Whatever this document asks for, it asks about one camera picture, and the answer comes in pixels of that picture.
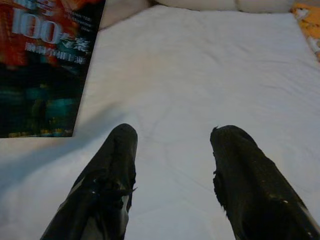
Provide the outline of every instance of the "white bed sheet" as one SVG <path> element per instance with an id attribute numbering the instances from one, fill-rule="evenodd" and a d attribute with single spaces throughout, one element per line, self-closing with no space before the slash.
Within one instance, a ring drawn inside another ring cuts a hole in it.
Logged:
<path id="1" fill-rule="evenodd" d="M 291 14 L 157 6 L 99 33 L 75 137 L 0 139 L 0 238 L 39 239 L 121 123 L 138 132 L 127 240 L 234 239 L 215 126 L 256 140 L 320 223 L 320 65 Z"/>

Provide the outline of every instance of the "mattress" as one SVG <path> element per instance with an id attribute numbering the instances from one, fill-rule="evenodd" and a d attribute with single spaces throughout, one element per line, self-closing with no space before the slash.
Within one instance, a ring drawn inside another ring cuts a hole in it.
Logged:
<path id="1" fill-rule="evenodd" d="M 75 135 L 0 139 L 1 240 L 39 239 L 110 131 L 138 133 L 127 240 L 230 240 L 216 126 L 247 131 L 320 223 L 320 65 L 290 13 L 156 6 L 99 33 Z"/>

